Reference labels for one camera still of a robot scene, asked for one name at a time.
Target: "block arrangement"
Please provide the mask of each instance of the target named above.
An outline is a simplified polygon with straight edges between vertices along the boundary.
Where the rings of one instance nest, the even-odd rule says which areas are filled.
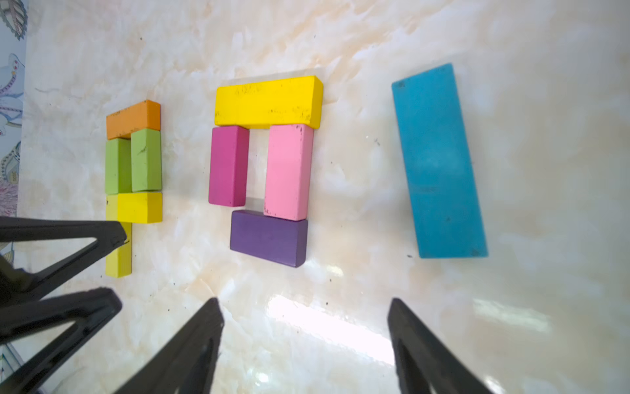
[[[105,274],[132,271],[132,223],[162,221],[160,104],[150,100],[107,116],[105,193],[107,220],[119,221],[127,241],[105,258]]]
[[[299,267],[306,261],[313,129],[324,86],[315,76],[217,90],[208,201],[244,206],[249,129],[270,129],[263,212],[232,212],[230,249]]]
[[[420,257],[487,256],[452,64],[392,90]]]

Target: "green block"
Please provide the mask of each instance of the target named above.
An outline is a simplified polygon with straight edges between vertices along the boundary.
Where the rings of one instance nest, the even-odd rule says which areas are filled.
[[[131,179],[134,192],[162,190],[161,133],[142,129],[131,134]]]
[[[131,193],[131,141],[110,139],[105,144],[105,194]]]

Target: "blue block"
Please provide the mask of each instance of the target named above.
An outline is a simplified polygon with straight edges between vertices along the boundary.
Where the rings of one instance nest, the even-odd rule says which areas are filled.
[[[453,65],[392,90],[420,257],[487,257]]]

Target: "magenta block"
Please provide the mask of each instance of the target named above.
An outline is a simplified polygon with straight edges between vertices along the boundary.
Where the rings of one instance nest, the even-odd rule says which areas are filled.
[[[306,259],[308,220],[292,221],[246,209],[232,212],[230,249],[299,267]]]
[[[311,185],[313,129],[303,124],[271,126],[265,215],[306,219]]]
[[[242,207],[247,189],[249,130],[240,126],[212,129],[208,202]]]

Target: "marble surface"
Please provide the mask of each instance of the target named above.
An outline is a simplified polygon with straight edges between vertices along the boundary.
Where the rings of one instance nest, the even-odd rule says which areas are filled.
[[[395,393],[397,296],[495,393],[627,392],[629,16],[627,0],[33,0],[20,216],[105,219],[106,115],[148,98],[163,125],[164,221],[134,226],[131,276],[103,259],[54,293],[106,286],[124,306],[46,389],[112,392],[218,297],[214,393]],[[489,258],[418,258],[390,84],[445,62]],[[291,269],[229,250],[210,135],[218,86],[312,74],[309,246]],[[267,138],[251,132],[254,209]],[[21,244],[16,263],[78,246]]]

